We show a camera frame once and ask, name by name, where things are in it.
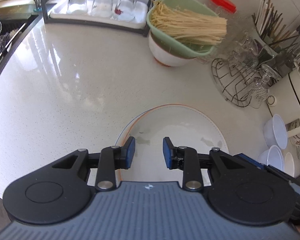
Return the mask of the light blue plastic bowl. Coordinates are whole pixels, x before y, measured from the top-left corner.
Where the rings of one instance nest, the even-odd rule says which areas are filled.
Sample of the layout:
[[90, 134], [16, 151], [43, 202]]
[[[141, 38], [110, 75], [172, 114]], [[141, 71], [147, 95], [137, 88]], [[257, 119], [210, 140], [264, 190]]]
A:
[[285, 123], [281, 116], [274, 114], [263, 127], [263, 135], [268, 147], [276, 145], [284, 150], [288, 144], [288, 137]]

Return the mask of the white plate orange rim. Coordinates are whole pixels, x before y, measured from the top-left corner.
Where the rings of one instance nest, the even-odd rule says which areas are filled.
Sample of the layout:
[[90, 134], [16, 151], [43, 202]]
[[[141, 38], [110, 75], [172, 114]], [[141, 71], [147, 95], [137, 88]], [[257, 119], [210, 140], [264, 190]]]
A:
[[150, 109], [134, 118], [120, 133], [116, 144], [122, 146], [129, 137], [136, 141], [132, 165], [117, 171], [118, 181], [182, 182], [181, 170], [166, 167], [162, 143], [169, 137], [174, 146], [190, 146], [208, 154], [213, 147], [227, 153], [221, 131], [204, 113], [185, 105], [167, 104]]

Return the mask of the white plastic bowl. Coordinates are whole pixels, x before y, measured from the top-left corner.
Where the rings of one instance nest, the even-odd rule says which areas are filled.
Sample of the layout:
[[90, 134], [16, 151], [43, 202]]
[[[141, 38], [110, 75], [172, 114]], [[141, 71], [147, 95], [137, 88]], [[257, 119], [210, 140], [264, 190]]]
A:
[[290, 152], [287, 152], [285, 155], [284, 172], [290, 175], [291, 177], [295, 177], [294, 158]]

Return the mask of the white bowl orange base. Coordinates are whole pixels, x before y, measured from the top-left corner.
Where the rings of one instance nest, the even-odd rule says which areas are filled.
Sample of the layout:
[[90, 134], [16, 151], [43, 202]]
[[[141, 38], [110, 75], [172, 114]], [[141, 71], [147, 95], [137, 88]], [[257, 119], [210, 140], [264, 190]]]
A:
[[182, 67], [194, 61], [194, 58], [185, 58], [156, 38], [149, 32], [148, 45], [155, 60], [166, 67]]

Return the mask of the green colander basket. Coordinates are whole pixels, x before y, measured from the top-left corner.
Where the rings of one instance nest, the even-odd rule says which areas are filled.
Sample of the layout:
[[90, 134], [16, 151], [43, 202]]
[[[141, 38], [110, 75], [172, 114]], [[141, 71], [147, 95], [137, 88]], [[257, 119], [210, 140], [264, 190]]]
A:
[[146, 21], [156, 38], [185, 58], [208, 55], [227, 33], [227, 20], [197, 0], [154, 0]]

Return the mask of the white electric cooker pot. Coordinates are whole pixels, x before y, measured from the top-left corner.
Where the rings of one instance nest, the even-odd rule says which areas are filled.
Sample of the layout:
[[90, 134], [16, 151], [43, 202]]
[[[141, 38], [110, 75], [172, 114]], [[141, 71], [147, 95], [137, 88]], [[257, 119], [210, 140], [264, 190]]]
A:
[[283, 80], [282, 118], [285, 124], [298, 119], [300, 122], [300, 67], [296, 67]]

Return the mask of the dried noodles bundle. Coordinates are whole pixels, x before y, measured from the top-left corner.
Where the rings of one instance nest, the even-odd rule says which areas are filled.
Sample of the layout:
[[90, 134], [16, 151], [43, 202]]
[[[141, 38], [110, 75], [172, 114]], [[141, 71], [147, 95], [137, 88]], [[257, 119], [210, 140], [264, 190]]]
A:
[[183, 44], [218, 45], [227, 34], [227, 20], [199, 14], [187, 9], [175, 9], [155, 2], [150, 23], [166, 35]]

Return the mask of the white drying tray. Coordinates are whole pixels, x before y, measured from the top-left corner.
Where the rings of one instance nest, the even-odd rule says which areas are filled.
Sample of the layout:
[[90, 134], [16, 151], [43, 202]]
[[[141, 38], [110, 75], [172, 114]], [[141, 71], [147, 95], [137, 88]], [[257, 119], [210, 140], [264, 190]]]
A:
[[49, 17], [143, 29], [147, 12], [147, 3], [139, 0], [62, 0]]

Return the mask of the green utensil holder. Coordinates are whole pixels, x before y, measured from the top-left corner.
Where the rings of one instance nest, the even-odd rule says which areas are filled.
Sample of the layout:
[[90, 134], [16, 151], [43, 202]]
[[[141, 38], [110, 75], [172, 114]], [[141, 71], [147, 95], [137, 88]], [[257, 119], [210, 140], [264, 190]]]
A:
[[269, 64], [281, 77], [300, 67], [300, 24], [289, 29], [271, 0], [260, 0], [252, 21], [262, 63]]

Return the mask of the right upturned drinking glass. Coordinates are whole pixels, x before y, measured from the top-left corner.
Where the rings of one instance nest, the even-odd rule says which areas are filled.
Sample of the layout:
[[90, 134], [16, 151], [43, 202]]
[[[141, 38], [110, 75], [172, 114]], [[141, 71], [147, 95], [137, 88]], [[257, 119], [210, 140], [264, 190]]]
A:
[[132, 21], [135, 18], [136, 2], [137, 0], [117, 0], [114, 18], [118, 21]]

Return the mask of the middle upturned drinking glass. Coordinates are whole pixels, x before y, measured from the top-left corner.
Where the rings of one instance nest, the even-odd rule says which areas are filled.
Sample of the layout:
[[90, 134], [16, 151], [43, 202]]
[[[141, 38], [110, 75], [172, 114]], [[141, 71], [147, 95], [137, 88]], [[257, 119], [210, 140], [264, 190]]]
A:
[[112, 16], [113, 0], [93, 0], [91, 15], [109, 18]]

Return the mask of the red lid plastic jar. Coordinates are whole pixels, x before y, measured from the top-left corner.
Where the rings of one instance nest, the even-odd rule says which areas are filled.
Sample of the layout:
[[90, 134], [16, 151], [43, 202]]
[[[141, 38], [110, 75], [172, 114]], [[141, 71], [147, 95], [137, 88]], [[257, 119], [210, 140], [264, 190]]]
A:
[[237, 7], [230, 0], [207, 0], [206, 4], [219, 17], [234, 18]]

